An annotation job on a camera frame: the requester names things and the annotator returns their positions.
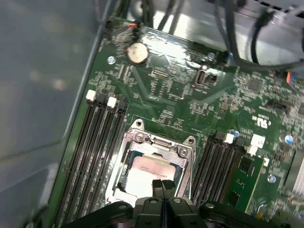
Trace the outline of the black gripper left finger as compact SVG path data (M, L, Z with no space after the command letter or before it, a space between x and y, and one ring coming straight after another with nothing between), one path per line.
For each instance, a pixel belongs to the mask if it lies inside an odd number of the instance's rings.
M140 198L135 207L124 201L114 202L64 228L161 228L163 223L162 181L152 181L152 197Z

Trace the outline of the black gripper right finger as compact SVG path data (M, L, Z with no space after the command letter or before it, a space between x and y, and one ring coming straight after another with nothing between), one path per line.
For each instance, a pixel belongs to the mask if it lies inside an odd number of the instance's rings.
M163 196L170 228L290 228L287 220L264 221L233 207L207 201L198 208L187 198L176 198L175 183L163 181Z

